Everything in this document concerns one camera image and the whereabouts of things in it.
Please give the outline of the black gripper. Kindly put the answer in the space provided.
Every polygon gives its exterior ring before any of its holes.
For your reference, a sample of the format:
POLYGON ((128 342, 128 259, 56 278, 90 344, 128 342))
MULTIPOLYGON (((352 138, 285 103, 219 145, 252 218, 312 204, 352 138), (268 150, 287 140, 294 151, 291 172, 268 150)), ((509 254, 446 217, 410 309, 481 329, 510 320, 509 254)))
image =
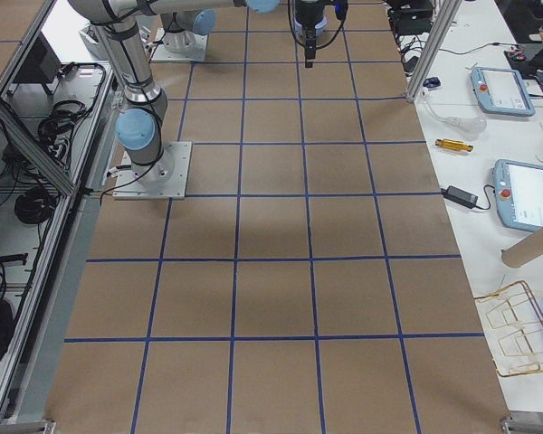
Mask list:
POLYGON ((297 31, 304 36, 306 32, 313 31, 315 34, 306 34, 304 37, 304 66, 311 69, 314 65, 317 53, 317 36, 322 34, 327 25, 325 17, 324 1, 295 1, 295 18, 297 31))

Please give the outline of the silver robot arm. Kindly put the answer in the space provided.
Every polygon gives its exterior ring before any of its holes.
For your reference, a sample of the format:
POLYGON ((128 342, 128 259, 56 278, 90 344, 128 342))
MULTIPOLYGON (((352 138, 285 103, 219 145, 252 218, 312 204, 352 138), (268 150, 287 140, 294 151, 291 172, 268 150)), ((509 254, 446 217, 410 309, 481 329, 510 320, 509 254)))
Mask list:
POLYGON ((161 14, 163 44, 168 52, 183 54, 206 46, 208 34, 214 29, 214 9, 161 14))
POLYGON ((119 114, 115 135, 127 152, 134 182, 152 191, 162 188, 175 173, 175 159, 162 139, 168 102, 155 81, 140 39, 136 17, 159 16, 166 33, 208 35, 217 8, 247 7, 267 14, 278 1, 71 1, 100 37, 112 69, 119 77, 127 108, 119 114))

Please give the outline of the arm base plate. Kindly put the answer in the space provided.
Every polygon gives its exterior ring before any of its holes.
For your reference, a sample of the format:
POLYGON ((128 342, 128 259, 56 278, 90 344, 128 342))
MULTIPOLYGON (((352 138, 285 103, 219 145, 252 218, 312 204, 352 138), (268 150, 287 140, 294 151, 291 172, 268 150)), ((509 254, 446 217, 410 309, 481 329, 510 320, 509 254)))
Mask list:
POLYGON ((151 61, 159 62, 203 62, 206 56, 208 36, 189 31, 165 34, 159 27, 151 61))
POLYGON ((190 141, 165 142, 161 159, 137 181, 145 172, 142 166, 119 172, 113 197, 117 200, 184 199, 191 153, 190 141))

